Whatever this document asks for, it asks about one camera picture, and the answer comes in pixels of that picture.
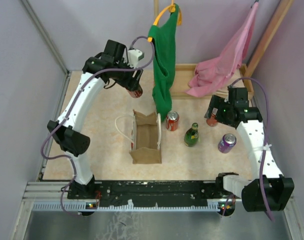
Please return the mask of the orange-red soda can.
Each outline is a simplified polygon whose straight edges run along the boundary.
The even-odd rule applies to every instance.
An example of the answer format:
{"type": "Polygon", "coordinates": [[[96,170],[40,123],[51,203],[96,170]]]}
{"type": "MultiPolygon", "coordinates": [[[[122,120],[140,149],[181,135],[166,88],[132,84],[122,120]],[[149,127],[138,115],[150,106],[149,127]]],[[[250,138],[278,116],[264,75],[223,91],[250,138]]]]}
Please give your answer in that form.
{"type": "Polygon", "coordinates": [[[208,118],[206,120],[206,123],[210,126],[210,127],[215,127],[218,125],[218,121],[216,120],[216,116],[214,114],[211,115],[210,118],[208,118]]]}

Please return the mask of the red cola can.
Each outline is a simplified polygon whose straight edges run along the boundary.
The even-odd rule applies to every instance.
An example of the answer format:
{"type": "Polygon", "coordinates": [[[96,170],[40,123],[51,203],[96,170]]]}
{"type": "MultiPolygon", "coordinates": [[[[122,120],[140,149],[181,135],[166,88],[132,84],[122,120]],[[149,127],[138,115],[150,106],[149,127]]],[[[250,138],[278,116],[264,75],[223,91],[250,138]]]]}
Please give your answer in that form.
{"type": "Polygon", "coordinates": [[[136,89],[128,90],[128,93],[132,98],[140,98],[143,94],[143,89],[140,85],[138,85],[136,89]]]}
{"type": "Polygon", "coordinates": [[[169,111],[166,115],[166,129],[176,131],[178,129],[180,116],[176,111],[169,111]]]}

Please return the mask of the burlap canvas bag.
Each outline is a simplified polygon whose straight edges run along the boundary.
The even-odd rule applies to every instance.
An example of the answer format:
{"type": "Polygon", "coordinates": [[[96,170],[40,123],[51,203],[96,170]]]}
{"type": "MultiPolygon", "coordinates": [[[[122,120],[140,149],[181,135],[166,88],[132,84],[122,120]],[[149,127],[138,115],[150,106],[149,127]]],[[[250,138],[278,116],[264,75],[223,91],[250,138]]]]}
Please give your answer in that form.
{"type": "Polygon", "coordinates": [[[136,165],[152,165],[162,163],[162,121],[161,115],[155,111],[145,115],[139,111],[124,114],[114,120],[116,130],[130,141],[129,154],[136,165]],[[118,126],[118,120],[130,118],[132,121],[131,136],[127,136],[118,126]]]}

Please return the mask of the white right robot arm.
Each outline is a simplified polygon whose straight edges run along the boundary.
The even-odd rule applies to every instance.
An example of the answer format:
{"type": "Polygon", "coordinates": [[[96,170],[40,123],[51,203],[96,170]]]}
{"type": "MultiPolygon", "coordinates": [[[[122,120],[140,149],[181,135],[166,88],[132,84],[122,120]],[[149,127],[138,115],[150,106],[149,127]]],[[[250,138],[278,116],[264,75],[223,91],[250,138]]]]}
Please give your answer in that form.
{"type": "Polygon", "coordinates": [[[250,161],[252,180],[236,173],[220,173],[215,192],[221,198],[234,194],[247,212],[282,211],[295,188],[290,177],[284,177],[266,141],[267,130],[260,110],[250,106],[245,87],[229,87],[228,97],[211,97],[205,118],[215,112],[218,123],[236,129],[250,161]]]}

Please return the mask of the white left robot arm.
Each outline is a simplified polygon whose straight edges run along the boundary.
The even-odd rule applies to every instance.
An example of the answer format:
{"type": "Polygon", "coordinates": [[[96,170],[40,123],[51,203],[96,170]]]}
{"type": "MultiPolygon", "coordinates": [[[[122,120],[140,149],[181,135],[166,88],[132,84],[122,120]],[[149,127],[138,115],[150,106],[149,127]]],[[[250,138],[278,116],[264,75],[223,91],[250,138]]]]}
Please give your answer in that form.
{"type": "Polygon", "coordinates": [[[131,97],[140,97],[143,90],[139,81],[143,70],[136,67],[143,58],[141,50],[108,40],[103,52],[86,60],[79,85],[64,112],[47,124],[55,142],[71,159],[74,176],[70,188],[76,195],[89,199],[96,192],[95,177],[86,155],[91,140],[81,133],[88,111],[100,91],[110,86],[111,80],[125,88],[131,97]]]}

